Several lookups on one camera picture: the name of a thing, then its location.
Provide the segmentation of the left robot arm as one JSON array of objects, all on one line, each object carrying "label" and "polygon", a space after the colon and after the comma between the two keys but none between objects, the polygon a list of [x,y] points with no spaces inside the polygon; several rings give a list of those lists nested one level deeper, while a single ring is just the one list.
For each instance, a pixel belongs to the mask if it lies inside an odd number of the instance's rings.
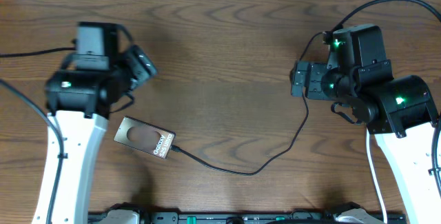
[{"label": "left robot arm", "polygon": [[115,57],[71,53],[45,85],[48,149],[33,223],[87,223],[96,158],[112,106],[156,75],[137,45]]}]

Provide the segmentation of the bronze Galaxy phone box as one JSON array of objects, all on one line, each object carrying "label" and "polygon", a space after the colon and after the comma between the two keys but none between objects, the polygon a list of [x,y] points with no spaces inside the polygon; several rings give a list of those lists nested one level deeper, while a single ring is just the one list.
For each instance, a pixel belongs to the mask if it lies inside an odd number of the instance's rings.
[{"label": "bronze Galaxy phone box", "polygon": [[176,134],[155,125],[125,116],[114,136],[114,141],[166,159]]}]

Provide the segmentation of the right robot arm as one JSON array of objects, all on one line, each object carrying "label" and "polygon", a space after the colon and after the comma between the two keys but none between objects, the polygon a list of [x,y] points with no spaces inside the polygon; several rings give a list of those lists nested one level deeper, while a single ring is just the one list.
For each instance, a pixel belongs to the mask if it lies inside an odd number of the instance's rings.
[{"label": "right robot arm", "polygon": [[436,223],[440,210],[440,113],[417,76],[395,79],[391,62],[335,64],[299,61],[292,96],[351,108],[352,124],[367,126],[397,182],[411,223]]}]

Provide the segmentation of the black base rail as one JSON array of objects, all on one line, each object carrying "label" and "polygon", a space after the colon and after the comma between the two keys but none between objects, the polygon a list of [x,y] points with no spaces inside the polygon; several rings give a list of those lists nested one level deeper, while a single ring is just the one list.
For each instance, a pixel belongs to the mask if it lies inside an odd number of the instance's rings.
[{"label": "black base rail", "polygon": [[295,211],[291,214],[179,214],[176,212],[143,213],[132,210],[110,210],[103,214],[90,214],[88,223],[149,223],[149,224],[203,224],[203,223],[337,223],[330,214]]}]

